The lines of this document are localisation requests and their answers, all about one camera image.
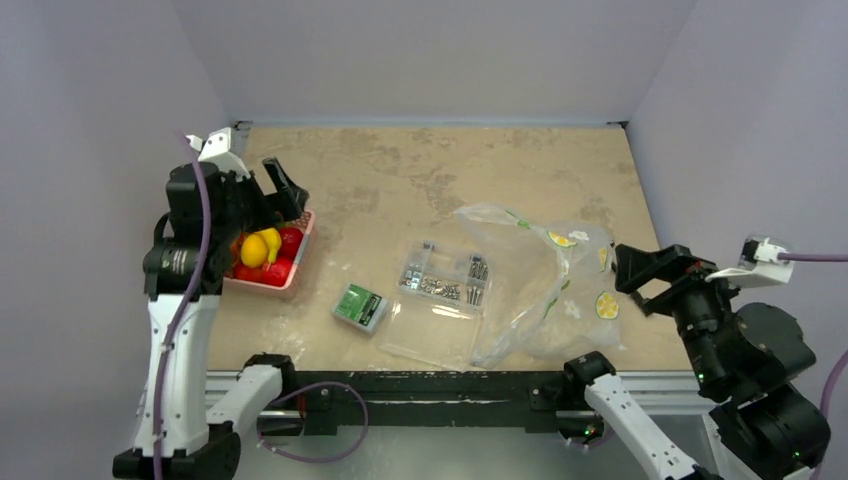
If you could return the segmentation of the yellow fake fruit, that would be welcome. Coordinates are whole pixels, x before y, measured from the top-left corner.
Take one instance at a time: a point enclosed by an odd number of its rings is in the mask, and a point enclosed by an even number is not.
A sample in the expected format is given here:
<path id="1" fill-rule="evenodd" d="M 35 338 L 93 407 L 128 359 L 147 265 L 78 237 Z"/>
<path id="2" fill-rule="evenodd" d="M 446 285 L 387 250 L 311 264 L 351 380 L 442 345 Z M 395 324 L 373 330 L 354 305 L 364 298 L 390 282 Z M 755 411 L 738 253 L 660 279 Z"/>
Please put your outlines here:
<path id="1" fill-rule="evenodd" d="M 276 262 L 279 250 L 282 246 L 282 238 L 280 232 L 275 228 L 268 228 L 257 232 L 267 246 L 267 264 Z"/>

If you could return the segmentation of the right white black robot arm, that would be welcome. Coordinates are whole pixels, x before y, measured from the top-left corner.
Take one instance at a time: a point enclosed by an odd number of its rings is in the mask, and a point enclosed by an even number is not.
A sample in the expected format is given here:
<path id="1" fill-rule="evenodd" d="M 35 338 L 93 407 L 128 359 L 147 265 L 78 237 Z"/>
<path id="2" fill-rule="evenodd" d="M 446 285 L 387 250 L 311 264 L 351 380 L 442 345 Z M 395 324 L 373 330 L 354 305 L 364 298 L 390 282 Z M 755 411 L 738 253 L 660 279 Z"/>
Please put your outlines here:
<path id="1" fill-rule="evenodd" d="M 813 472 L 831 439 L 822 408 L 793 384 L 816 361 L 797 319 L 762 302 L 731 304 L 742 289 L 785 285 L 793 269 L 787 247 L 763 236 L 747 238 L 724 269 L 679 244 L 615 248 L 617 291 L 675 321 L 722 444 L 761 479 Z"/>

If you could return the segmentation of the red fake round fruit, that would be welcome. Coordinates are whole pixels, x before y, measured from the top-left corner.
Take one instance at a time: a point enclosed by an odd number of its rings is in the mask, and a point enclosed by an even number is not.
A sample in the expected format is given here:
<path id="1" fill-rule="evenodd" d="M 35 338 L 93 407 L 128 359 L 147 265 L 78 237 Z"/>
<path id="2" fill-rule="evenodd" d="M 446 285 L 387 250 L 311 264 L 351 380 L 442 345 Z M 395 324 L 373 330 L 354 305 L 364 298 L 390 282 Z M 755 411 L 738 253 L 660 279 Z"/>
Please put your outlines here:
<path id="1" fill-rule="evenodd" d="M 281 245 L 278 256 L 294 260 L 304 239 L 304 232 L 297 227 L 284 227 L 279 230 Z"/>

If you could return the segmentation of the translucent printed plastic bag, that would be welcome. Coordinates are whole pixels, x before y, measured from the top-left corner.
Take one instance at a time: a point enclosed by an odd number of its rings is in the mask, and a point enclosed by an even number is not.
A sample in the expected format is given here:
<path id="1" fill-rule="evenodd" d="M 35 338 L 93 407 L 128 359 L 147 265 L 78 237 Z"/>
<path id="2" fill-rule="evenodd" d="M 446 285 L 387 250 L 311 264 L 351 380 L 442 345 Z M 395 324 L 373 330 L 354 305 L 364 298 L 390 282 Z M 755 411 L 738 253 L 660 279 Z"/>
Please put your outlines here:
<path id="1" fill-rule="evenodd" d="M 497 369 L 513 354 L 564 361 L 621 344 L 615 242 L 576 220 L 543 224 L 480 203 L 454 213 L 488 267 L 473 366 Z"/>

